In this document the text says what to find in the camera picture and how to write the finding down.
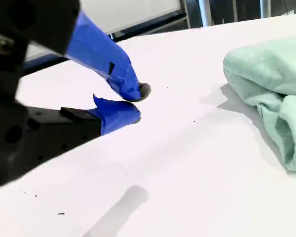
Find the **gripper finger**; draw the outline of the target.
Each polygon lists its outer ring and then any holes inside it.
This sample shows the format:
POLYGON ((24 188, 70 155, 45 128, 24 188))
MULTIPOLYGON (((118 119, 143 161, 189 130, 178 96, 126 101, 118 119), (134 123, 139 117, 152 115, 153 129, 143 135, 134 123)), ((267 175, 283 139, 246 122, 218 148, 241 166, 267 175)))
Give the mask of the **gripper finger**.
POLYGON ((110 88, 127 101, 142 101, 151 92, 140 83, 126 52, 80 12, 66 58, 94 70, 110 88))
POLYGON ((32 170, 71 149, 140 120, 140 111, 130 102, 93 99, 96 107, 89 110, 29 107, 26 133, 14 160, 16 170, 32 170))

